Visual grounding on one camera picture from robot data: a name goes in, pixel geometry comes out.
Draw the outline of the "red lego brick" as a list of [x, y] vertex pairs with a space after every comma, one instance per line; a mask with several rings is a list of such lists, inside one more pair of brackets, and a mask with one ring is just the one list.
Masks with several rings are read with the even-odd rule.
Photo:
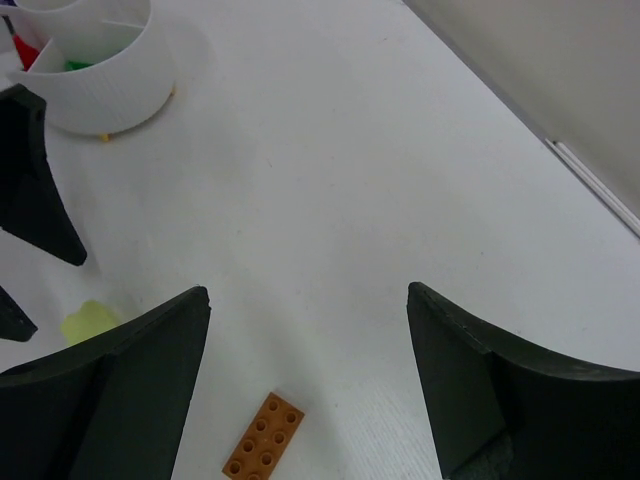
[[22, 63], [23, 70], [28, 71], [37, 60], [40, 52], [35, 47], [27, 44], [17, 33], [13, 33], [11, 38]]

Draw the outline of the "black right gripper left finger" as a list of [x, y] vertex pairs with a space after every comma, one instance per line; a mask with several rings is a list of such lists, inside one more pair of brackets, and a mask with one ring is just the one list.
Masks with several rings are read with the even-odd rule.
[[1, 374], [4, 479], [168, 479], [210, 320], [195, 286]]

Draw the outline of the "green square lego brick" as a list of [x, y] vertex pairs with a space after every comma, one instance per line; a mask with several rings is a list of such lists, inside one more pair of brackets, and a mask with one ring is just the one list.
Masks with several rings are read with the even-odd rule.
[[64, 68], [66, 72], [72, 72], [72, 71], [83, 70], [91, 66], [92, 66], [91, 63], [67, 60], [65, 62]]

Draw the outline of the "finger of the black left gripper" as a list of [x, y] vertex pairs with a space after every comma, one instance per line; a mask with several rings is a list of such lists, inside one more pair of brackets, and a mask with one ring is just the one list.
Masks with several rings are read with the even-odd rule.
[[82, 265], [87, 251], [47, 162], [45, 113], [45, 100], [20, 84], [1, 92], [1, 229]]
[[16, 342], [29, 341], [38, 327], [30, 320], [9, 293], [0, 288], [0, 338]]

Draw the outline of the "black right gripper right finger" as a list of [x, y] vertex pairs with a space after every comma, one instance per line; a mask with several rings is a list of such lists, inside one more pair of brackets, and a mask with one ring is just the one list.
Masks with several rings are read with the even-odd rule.
[[635, 479], [639, 376], [536, 345], [420, 282], [407, 316], [445, 479]]

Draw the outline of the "yellow lego brick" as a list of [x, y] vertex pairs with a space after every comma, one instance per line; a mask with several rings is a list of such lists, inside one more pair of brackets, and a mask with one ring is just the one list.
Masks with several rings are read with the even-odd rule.
[[74, 313], [67, 315], [60, 330], [68, 346], [74, 346], [121, 324], [120, 317], [105, 304], [88, 300]]

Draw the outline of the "orange lego brick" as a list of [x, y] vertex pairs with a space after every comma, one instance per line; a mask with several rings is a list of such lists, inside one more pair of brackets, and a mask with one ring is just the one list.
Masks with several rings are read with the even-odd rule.
[[296, 433], [305, 414], [270, 392], [222, 468], [229, 479], [266, 480]]

